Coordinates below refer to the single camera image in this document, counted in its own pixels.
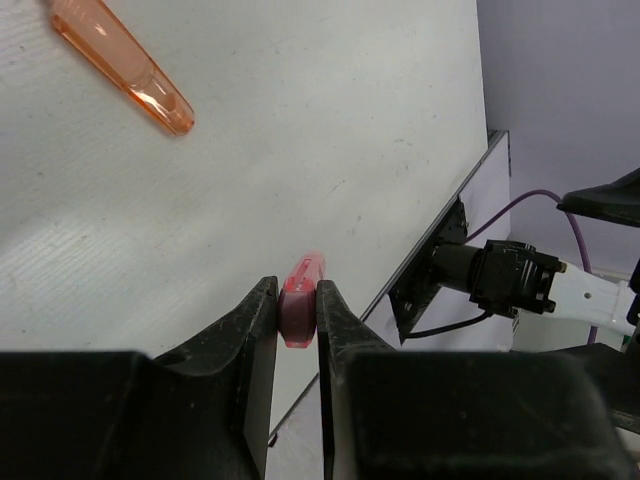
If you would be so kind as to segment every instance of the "wall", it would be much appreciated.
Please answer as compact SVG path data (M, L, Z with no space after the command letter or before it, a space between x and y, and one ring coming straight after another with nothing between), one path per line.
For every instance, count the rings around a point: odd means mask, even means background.
M640 2L478 0L488 127L511 132L512 197L563 194L640 166ZM592 263L630 272L640 232L580 219ZM562 214L532 199L512 238L579 262Z

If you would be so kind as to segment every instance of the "orange plastic object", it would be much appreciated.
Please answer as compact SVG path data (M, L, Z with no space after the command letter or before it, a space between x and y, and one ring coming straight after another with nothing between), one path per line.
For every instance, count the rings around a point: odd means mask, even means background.
M50 0L53 28L175 135L193 109L102 0Z

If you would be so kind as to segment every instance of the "white table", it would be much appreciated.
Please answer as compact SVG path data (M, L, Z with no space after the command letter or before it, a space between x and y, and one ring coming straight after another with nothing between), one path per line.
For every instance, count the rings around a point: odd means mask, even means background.
M108 4L196 125L0 0L0 348L157 355L309 249L361 313L486 148L474 0ZM279 349L272 424L316 369Z

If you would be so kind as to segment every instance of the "cable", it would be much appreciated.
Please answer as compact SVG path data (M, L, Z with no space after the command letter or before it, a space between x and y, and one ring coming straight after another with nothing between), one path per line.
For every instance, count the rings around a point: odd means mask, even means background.
M454 323L452 325L445 325L444 327L432 328L431 330L424 330L422 332L412 332L406 335L404 338L406 340L411 338L426 338L432 337L434 335L440 335L441 333L452 332L453 330L458 330L460 328L470 327L471 325L475 325L476 323L480 323L483 320L491 317L493 313L483 312L481 315L478 315L471 320L465 320L464 322Z
M518 205L523 200L526 200L529 197L533 197L535 195L543 195L555 201L556 203L560 203L562 199L555 193L549 190L531 190L530 192L524 193L520 195L518 198L509 203L506 207L496 213L491 220L481 226L478 230L473 232L473 234L469 235L467 238L467 243L478 237L481 233L483 233L487 228L496 223L498 219L500 219L505 213L511 210L513 207ZM571 229L573 230L573 234L576 237L576 242L578 242L578 250L580 251L580 259L582 260L582 269L587 273L592 273L591 270L591 260L589 260L589 253L587 252L587 245L584 241L584 236L582 235L582 231L580 230L580 226L578 225L578 221L576 217L568 212L564 212L571 224ZM598 328L592 326L589 329L589 338L587 339L587 345L591 345L596 341L596 335L598 334Z

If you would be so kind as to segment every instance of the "pink object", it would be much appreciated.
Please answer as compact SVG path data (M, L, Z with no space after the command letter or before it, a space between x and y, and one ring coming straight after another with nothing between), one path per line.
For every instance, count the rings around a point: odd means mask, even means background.
M278 330L289 348L307 348L316 331L316 285L324 279L326 263L320 252L300 259L282 285Z

